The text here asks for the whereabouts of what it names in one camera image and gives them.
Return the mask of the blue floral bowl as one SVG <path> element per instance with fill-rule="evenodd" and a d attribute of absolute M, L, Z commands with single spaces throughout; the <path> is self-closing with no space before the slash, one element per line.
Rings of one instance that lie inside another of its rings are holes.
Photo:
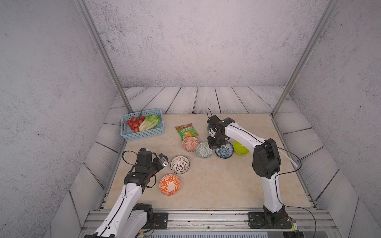
<path fill-rule="evenodd" d="M 233 144 L 226 142 L 226 145 L 222 145 L 220 148 L 214 150 L 215 154 L 221 159 L 228 159 L 234 154 Z"/>

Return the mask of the grey green patterned bowl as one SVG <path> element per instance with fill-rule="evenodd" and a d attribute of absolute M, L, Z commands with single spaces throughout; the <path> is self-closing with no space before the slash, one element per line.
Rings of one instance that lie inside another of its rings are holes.
<path fill-rule="evenodd" d="M 198 157 L 206 159 L 213 155 L 214 150 L 209 148 L 209 144 L 207 141 L 203 141 L 199 143 L 195 152 Z"/>

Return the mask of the white brown lattice bowl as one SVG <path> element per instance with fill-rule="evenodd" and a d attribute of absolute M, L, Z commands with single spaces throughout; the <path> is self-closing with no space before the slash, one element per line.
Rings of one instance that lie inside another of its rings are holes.
<path fill-rule="evenodd" d="M 184 174 L 190 168 L 190 161 L 185 156 L 177 156 L 171 161 L 171 170 L 176 174 Z"/>

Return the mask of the red patterned bowl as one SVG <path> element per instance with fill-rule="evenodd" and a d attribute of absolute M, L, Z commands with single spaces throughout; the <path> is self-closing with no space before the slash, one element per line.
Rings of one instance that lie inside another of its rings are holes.
<path fill-rule="evenodd" d="M 182 147 L 187 152 L 195 152 L 199 145 L 199 140 L 194 136 L 188 136 L 182 141 Z"/>

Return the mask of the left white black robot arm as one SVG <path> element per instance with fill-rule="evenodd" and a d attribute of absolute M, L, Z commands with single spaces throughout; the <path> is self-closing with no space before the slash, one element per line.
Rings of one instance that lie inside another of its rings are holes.
<path fill-rule="evenodd" d="M 157 226 L 151 204 L 138 203 L 151 178 L 168 165 L 168 157 L 141 149 L 136 162 L 124 178 L 124 185 L 117 202 L 103 223 L 86 238 L 137 238 L 153 232 Z"/>

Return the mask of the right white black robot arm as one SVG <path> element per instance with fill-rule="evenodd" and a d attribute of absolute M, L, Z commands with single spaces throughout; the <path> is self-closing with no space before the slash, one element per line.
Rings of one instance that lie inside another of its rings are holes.
<path fill-rule="evenodd" d="M 281 158 L 276 142 L 246 131 L 231 118 L 221 120 L 213 115 L 209 117 L 207 124 L 210 130 L 210 136 L 207 138 L 209 148 L 220 148 L 226 145 L 227 139 L 232 138 L 253 154 L 252 168 L 262 179 L 265 196 L 264 220 L 268 226 L 274 227 L 288 216 L 280 196 L 278 174 Z"/>

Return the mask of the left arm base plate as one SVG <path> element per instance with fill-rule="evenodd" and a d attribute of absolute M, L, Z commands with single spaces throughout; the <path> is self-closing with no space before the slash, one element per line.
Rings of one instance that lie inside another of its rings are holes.
<path fill-rule="evenodd" d="M 168 213 L 149 213 L 146 224 L 142 230 L 165 230 L 168 225 Z"/>

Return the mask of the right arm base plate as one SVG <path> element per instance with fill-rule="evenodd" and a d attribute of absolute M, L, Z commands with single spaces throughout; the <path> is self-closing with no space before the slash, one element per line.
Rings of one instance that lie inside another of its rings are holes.
<path fill-rule="evenodd" d="M 293 223 L 287 214 L 273 214 L 264 212 L 248 213 L 249 227 L 251 229 L 292 229 Z"/>

